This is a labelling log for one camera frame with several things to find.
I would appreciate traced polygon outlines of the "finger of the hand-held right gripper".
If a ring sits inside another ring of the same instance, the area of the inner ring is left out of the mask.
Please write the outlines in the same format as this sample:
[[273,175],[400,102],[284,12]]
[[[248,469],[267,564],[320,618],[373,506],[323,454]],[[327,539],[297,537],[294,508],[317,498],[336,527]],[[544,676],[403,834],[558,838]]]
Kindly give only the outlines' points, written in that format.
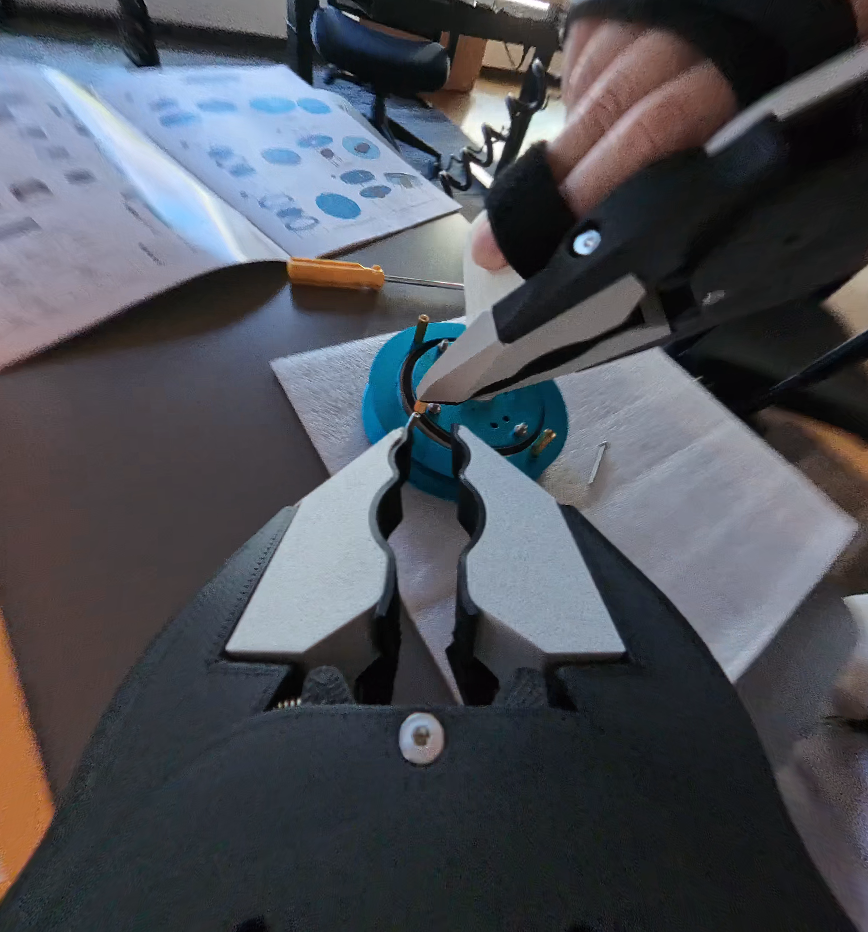
[[519,351],[555,350],[604,336],[627,325],[653,324],[653,301],[634,276],[625,276],[595,296],[580,301],[531,333],[508,341],[498,334],[498,307],[481,312],[450,348],[428,369],[417,386],[417,400],[440,401],[440,378],[472,363],[470,381],[503,352],[519,344]]
[[470,381],[472,363],[457,373],[440,378],[440,402],[489,400],[510,390],[537,385],[571,372],[600,366],[663,344],[673,334],[667,324],[627,325],[604,336],[554,350],[519,351],[520,345],[504,347],[481,373]]

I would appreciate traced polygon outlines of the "person's right hand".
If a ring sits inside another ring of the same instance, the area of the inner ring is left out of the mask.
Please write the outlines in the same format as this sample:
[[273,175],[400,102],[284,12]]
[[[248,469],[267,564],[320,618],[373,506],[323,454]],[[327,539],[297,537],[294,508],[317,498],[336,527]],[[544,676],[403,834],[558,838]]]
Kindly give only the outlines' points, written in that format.
[[490,271],[533,274],[621,183],[702,146],[740,108],[719,67],[667,28],[575,18],[562,64],[564,123],[502,174],[474,224],[468,252]]

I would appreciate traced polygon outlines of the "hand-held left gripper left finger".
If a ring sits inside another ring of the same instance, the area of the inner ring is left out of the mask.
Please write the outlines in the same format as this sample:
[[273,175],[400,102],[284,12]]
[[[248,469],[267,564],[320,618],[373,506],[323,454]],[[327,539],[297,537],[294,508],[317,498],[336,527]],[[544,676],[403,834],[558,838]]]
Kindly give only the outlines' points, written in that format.
[[301,679],[333,667],[358,703],[389,705],[401,652],[401,598],[389,537],[403,519],[413,434],[384,435],[292,510],[225,645]]

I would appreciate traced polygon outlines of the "orange-handled screwdriver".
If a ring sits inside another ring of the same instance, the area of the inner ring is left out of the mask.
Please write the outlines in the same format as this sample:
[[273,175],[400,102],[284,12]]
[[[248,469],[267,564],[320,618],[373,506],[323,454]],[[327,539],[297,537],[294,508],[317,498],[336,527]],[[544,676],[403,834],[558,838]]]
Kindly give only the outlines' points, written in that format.
[[463,283],[387,274],[381,266],[329,259],[289,258],[286,263],[288,281],[292,285],[359,292],[378,292],[388,283],[430,287],[441,290],[464,290]]

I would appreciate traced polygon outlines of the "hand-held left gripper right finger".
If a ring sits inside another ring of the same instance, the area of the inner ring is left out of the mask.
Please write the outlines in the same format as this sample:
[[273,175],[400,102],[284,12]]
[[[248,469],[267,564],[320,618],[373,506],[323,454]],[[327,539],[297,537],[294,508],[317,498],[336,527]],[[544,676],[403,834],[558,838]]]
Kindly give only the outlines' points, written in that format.
[[457,520],[447,657],[465,705],[490,705],[521,669],[619,662],[626,647],[564,508],[467,427],[451,436]]

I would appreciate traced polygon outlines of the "white foam sheet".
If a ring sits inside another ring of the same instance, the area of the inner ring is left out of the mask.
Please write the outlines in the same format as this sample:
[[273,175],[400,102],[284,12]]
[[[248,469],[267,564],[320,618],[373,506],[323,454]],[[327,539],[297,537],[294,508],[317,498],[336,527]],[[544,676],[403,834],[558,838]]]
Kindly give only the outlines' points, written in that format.
[[[270,364],[331,475],[370,446],[358,403],[384,340]],[[539,484],[660,588],[738,681],[850,544],[856,522],[660,351],[557,384],[570,430]],[[589,486],[603,441],[608,448]],[[459,703],[446,649],[467,535],[450,501],[406,484],[402,503],[390,544],[414,625],[405,651],[415,652],[435,692]],[[420,687],[421,672],[399,673],[396,695]]]

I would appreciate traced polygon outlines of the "blue metal turntable assembly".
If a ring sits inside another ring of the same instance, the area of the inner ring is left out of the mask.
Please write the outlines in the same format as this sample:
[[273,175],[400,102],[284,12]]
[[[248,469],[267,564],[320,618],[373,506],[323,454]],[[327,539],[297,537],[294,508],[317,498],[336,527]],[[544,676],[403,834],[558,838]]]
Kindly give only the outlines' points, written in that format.
[[[362,426],[371,444],[405,426],[417,400],[417,386],[428,369],[463,332],[458,322],[428,324],[424,344],[414,344],[414,328],[394,334],[371,363],[361,404]],[[424,435],[412,445],[409,482],[438,499],[454,501],[451,434],[463,426],[528,477],[536,480],[556,460],[568,437],[568,410],[554,382],[511,390],[486,401],[439,405],[423,418]],[[537,458],[530,448],[544,429],[556,439]]]

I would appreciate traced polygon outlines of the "open instruction booklet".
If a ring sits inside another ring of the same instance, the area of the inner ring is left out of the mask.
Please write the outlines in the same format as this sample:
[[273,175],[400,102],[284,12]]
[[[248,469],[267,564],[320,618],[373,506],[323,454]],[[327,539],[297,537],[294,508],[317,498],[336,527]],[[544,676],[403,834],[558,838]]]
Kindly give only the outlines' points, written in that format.
[[0,63],[0,371],[223,268],[321,259],[457,212],[287,67]]

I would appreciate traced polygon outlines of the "black office chair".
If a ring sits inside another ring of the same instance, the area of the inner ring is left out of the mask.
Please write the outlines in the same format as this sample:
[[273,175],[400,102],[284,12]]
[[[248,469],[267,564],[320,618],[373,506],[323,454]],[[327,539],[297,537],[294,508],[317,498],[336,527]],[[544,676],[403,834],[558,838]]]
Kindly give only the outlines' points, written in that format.
[[868,328],[847,326],[820,294],[749,314],[688,309],[664,349],[732,414],[777,408],[868,444]]

